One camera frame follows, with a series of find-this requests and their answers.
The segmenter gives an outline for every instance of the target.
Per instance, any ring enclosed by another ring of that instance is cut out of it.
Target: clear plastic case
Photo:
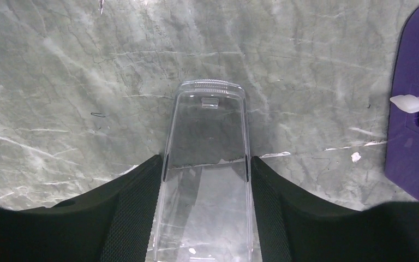
[[[244,90],[183,83],[166,144],[154,261],[251,261],[253,200]]]

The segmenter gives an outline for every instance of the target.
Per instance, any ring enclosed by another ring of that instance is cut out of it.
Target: gray marble surface
[[[266,161],[303,188],[355,209],[411,199],[384,178],[385,145],[364,145],[386,139],[418,5],[0,0],[0,205],[52,206],[161,153],[175,89],[201,78],[245,88],[253,155],[291,154]]]

